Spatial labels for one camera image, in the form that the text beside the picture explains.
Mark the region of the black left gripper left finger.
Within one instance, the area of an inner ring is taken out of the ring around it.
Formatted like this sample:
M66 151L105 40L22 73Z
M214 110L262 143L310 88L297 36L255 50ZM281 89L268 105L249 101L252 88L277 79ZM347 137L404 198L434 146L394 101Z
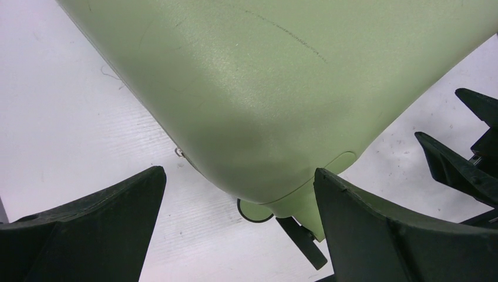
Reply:
M161 166L1 224L2 281L138 281L166 188Z

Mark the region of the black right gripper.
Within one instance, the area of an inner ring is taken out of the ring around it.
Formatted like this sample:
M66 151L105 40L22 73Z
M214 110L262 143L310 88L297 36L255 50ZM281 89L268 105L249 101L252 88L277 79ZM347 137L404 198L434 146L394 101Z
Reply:
M455 95L490 128L472 147L468 161L423 132L415 137L425 154L432 178L491 206L493 209L462 224L497 229L497 99L466 88Z

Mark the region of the green hard-shell suitcase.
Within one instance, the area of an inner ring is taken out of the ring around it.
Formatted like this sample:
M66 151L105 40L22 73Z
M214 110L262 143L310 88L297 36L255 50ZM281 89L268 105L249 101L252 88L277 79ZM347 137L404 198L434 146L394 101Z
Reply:
M324 239L336 174L497 32L496 1L60 1L224 192Z

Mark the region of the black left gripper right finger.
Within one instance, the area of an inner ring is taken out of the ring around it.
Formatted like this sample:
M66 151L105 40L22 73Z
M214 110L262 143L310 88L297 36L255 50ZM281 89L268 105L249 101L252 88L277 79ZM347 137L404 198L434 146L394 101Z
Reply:
M497 231L436 219L318 168L335 281L496 281Z

